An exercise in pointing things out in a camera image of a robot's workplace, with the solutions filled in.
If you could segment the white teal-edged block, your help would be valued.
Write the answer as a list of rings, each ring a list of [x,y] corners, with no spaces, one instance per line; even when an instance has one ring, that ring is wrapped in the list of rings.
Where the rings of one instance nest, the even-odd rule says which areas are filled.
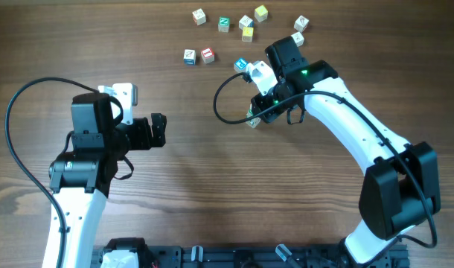
[[[261,122],[261,119],[254,118],[250,121],[247,121],[246,124],[249,125],[251,128],[255,128],[260,122]]]

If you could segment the green V block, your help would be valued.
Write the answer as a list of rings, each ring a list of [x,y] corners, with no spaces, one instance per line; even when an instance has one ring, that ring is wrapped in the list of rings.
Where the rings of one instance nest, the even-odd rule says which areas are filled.
[[[252,112],[252,105],[250,104],[246,117],[249,118],[249,117],[252,117],[253,115],[254,115],[254,113]]]

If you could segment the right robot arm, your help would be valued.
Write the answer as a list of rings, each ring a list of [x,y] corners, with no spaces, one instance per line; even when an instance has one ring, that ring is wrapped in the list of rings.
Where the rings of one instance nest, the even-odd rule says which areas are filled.
[[[289,36],[266,48],[268,62],[247,64],[258,88],[252,112],[271,123],[299,108],[321,121],[364,174],[359,225],[343,241],[351,264],[377,260],[413,227],[441,209],[437,154],[426,142],[411,144],[377,120],[324,60],[309,63]]]

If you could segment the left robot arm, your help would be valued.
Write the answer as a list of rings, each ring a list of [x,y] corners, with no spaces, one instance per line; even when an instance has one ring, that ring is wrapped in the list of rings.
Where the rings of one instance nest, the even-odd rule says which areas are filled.
[[[153,113],[122,123],[112,114],[116,99],[106,93],[74,97],[74,149],[49,167],[50,188],[61,208],[52,212],[44,267],[89,267],[98,224],[118,162],[131,150],[163,147],[166,117]]]

